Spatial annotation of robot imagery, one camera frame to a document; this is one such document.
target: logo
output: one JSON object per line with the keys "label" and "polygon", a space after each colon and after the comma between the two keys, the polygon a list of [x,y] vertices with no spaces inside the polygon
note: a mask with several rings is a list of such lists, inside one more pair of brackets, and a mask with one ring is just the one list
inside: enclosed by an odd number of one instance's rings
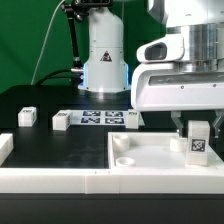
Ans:
{"label": "logo", "polygon": [[103,55],[103,57],[101,58],[100,61],[107,61],[107,62],[112,62],[112,59],[110,57],[110,54],[108,53],[108,51],[106,51]]}

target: white box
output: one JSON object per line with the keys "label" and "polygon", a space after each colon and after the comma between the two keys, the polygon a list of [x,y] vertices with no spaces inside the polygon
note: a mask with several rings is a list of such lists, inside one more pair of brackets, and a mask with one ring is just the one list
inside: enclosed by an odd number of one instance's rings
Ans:
{"label": "white box", "polygon": [[18,114],[18,125],[19,127],[32,127],[36,119],[36,107],[24,107]]}
{"label": "white box", "polygon": [[53,130],[66,131],[71,124],[71,116],[70,110],[60,110],[53,117]]}
{"label": "white box", "polygon": [[126,128],[138,129],[139,128],[140,113],[135,110],[128,110],[126,117]]}
{"label": "white box", "polygon": [[186,162],[188,165],[208,165],[210,126],[207,121],[189,121],[188,149]]}

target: white robot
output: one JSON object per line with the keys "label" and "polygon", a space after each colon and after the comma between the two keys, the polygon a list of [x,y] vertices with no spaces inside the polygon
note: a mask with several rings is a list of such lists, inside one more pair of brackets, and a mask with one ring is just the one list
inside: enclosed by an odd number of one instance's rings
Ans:
{"label": "white robot", "polygon": [[117,98],[130,90],[128,65],[123,59],[123,23],[108,8],[89,11],[89,59],[84,64],[81,93],[95,98]]}
{"label": "white robot", "polygon": [[166,25],[165,37],[140,47],[131,103],[138,111],[216,110],[224,115],[224,1],[148,0],[148,12]]}

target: cable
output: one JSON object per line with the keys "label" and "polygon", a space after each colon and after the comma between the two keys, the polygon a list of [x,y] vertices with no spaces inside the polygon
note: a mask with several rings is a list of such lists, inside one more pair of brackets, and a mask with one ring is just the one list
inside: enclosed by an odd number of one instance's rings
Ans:
{"label": "cable", "polygon": [[45,50],[45,47],[46,47],[46,44],[47,44],[47,40],[48,40],[48,36],[49,36],[49,33],[50,33],[50,30],[51,30],[51,27],[52,27],[52,24],[53,24],[53,21],[54,21],[54,18],[55,18],[55,15],[58,11],[58,9],[60,8],[60,6],[65,2],[65,0],[62,0],[58,6],[56,7],[53,15],[52,15],[52,18],[51,18],[51,21],[49,23],[49,26],[48,26],[48,29],[47,29],[47,33],[45,35],[45,38],[44,38],[44,43],[43,43],[43,46],[42,46],[42,49],[41,49],[41,52],[40,52],[40,56],[38,58],[38,61],[37,61],[37,64],[36,64],[36,67],[35,67],[35,70],[34,70],[34,74],[33,74],[33,77],[32,77],[32,81],[31,81],[31,85],[34,85],[34,80],[35,80],[35,77],[36,77],[36,74],[37,74],[37,70],[38,70],[38,67],[40,65],[40,61],[42,59],[42,56],[43,56],[43,53],[44,53],[44,50]]}
{"label": "cable", "polygon": [[44,81],[46,81],[47,79],[50,79],[52,76],[55,76],[60,73],[65,73],[65,72],[71,72],[71,69],[63,69],[63,70],[57,70],[55,72],[52,72],[49,75],[42,78],[41,80],[39,80],[35,85],[40,86]]}

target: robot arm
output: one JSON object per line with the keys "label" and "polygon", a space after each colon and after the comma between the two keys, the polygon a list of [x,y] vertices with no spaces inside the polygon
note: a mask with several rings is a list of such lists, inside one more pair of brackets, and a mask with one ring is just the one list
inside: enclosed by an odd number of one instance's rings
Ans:
{"label": "robot arm", "polygon": [[165,0],[148,0],[148,13],[159,23],[166,25],[168,14]]}

